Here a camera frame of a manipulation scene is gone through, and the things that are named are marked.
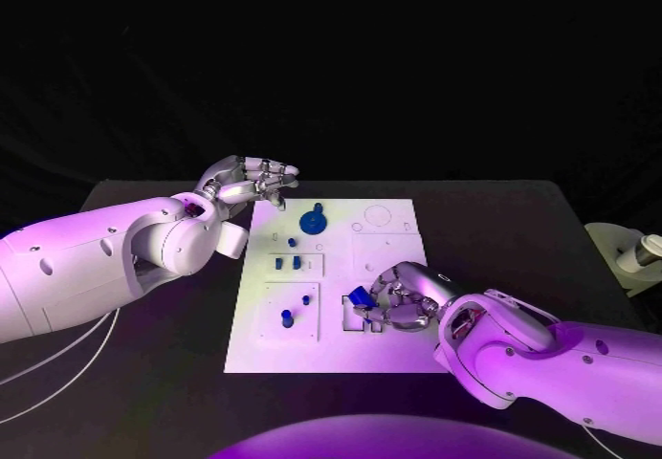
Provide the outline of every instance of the table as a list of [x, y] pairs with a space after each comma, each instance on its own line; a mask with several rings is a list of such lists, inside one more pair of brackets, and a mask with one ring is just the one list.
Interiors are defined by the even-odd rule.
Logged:
[[[83, 210], [171, 196], [194, 182], [101, 182]], [[645, 330], [579, 218], [551, 182], [302, 182], [293, 198], [411, 198], [427, 262], [468, 290], [495, 288], [566, 320]], [[250, 226], [253, 207], [234, 219]], [[342, 414], [416, 414], [492, 426], [582, 457], [608, 457], [583, 429], [536, 401], [499, 411], [453, 376], [224, 374], [243, 259], [215, 255], [191, 277], [122, 309], [87, 373], [0, 425], [3, 457], [207, 457], [279, 426]], [[2, 375], [60, 350], [93, 323], [0, 346]], [[0, 389], [5, 419], [68, 381], [109, 330]], [[606, 432], [626, 457], [658, 447]]]

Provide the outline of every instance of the white robotic arm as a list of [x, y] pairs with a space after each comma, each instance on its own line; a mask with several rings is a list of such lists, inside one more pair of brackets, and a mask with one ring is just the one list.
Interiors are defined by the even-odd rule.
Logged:
[[0, 240], [0, 342], [73, 327], [197, 273], [215, 251], [238, 258], [247, 201], [280, 208], [299, 170], [228, 157], [194, 192], [47, 220]]
[[528, 397], [580, 425], [662, 445], [660, 335], [561, 322], [495, 290], [465, 295], [410, 262], [380, 275], [362, 298], [357, 314], [396, 329], [420, 331], [439, 321], [433, 357], [481, 402], [504, 409]]

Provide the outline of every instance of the black background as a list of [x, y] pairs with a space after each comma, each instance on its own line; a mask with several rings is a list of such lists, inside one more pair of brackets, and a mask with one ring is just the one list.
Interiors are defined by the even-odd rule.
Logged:
[[660, 230], [645, 11], [197, 11], [5, 34], [0, 232], [100, 180], [197, 180], [234, 153], [303, 180], [548, 179], [585, 222]]

